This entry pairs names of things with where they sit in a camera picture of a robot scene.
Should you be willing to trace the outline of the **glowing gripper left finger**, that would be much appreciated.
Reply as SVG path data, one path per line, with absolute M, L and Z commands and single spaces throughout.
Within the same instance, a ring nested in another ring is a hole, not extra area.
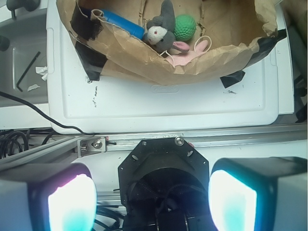
M 97 191 L 82 163 L 0 166 L 2 231 L 90 231 Z

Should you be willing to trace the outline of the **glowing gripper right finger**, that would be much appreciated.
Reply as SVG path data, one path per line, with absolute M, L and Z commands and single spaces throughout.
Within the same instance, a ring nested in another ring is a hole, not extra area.
M 208 199 L 219 231 L 306 231 L 308 161 L 221 158 L 212 167 Z

